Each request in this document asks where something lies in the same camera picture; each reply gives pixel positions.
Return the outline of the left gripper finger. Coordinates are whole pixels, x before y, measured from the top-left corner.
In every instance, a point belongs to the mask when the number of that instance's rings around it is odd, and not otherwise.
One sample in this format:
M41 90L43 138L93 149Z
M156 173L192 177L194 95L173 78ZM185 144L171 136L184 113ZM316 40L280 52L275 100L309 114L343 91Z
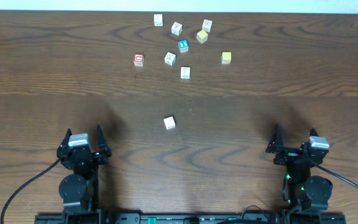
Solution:
M63 141L60 144L60 147L64 148L64 147L68 147L68 143L70 140L70 136L72 135L71 129L68 128L67 132L65 134L65 137L63 138Z
M111 149L104 137L101 126L97 125L97 138L98 138L98 147L100 152L105 153L108 157L111 157Z

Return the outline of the plain white block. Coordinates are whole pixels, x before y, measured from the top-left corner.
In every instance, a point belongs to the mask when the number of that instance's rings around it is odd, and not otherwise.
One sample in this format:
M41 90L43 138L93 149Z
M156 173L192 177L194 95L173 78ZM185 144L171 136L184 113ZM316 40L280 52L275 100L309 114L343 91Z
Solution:
M176 127L175 118L173 116L169 116L163 119L166 130L173 129Z

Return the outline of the yellow block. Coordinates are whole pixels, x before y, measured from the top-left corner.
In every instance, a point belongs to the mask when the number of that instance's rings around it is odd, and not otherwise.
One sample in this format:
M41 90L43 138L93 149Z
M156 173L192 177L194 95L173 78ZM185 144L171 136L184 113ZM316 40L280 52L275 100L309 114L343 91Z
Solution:
M221 63L222 64L230 64L231 60L232 60L231 52L222 52L222 55L221 55Z

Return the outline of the white block with pattern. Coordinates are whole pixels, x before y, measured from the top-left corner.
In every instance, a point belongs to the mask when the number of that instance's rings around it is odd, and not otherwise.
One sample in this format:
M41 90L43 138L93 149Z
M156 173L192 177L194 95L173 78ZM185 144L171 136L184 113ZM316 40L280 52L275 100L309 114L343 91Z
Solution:
M190 79L191 68L190 67L181 67L180 78L181 79Z

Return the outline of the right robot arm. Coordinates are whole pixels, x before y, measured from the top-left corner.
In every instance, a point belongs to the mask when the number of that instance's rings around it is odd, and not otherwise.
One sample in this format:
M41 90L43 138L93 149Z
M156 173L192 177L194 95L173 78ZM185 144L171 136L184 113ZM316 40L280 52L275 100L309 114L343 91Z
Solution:
M300 147L286 147L280 125L276 125L266 153L275 154L273 163L285 166L282 197L294 212L320 214L328 209L333 184L330 180L311 175L311 168L320 165L329 152L329 143L311 129Z

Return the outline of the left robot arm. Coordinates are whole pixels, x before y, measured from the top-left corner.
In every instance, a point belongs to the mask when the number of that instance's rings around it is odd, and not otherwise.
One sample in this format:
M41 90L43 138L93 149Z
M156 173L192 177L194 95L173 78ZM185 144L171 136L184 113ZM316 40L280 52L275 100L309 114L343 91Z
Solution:
M67 131L57 149L60 163L72 174L66 176L59 185L59 194L63 199L63 211L74 213L93 212L99 205L99 166L108 163L111 149L97 126L97 146L93 152L88 134L72 134Z

